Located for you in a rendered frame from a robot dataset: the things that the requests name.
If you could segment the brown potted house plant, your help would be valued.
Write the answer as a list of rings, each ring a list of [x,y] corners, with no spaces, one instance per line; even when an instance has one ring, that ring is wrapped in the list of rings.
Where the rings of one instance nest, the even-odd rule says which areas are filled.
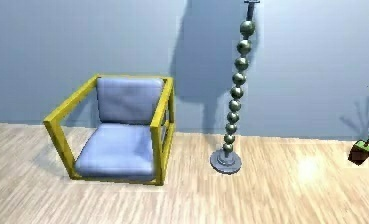
[[[348,160],[358,166],[360,166],[369,157],[369,137],[367,140],[358,140],[353,144]]]

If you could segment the grey beaded floor lamp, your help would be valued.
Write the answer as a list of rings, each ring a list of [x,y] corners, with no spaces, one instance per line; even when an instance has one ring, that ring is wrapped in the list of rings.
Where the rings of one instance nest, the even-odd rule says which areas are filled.
[[[210,165],[214,170],[221,174],[232,175],[237,173],[242,167],[242,161],[239,155],[234,151],[234,142],[238,130],[238,121],[240,119],[239,111],[242,107],[241,98],[244,95],[243,85],[246,83],[247,76],[245,71],[249,67],[247,55],[252,50],[250,37],[254,34],[256,26],[253,21],[255,6],[261,0],[244,0],[247,5],[247,13],[244,21],[239,26],[241,39],[236,45],[239,57],[235,59],[234,66],[236,72],[232,75],[233,86],[230,89],[232,99],[229,101],[227,114],[227,124],[225,125],[225,134],[221,149],[214,151],[210,156]]]

